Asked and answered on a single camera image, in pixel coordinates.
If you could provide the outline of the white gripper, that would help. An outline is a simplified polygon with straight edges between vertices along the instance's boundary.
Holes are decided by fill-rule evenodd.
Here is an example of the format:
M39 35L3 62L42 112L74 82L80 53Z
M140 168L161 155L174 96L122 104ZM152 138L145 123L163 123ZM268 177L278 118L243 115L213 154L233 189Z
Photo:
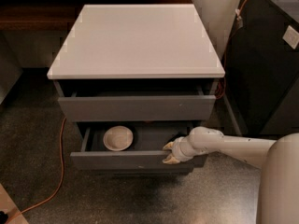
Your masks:
M193 159L196 156L207 154L205 147L199 147L190 137L180 137L174 142L168 142L164 145L163 150L171 150L172 154L169 154L163 159L163 164L179 164Z

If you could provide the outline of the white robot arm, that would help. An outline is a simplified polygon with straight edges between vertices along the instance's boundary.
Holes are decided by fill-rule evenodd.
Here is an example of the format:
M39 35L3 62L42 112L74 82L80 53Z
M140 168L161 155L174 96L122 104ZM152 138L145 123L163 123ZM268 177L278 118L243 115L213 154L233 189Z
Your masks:
M299 224L299 133L277 140L225 135L198 126L164 145L165 164L215 151L261 170L256 224Z

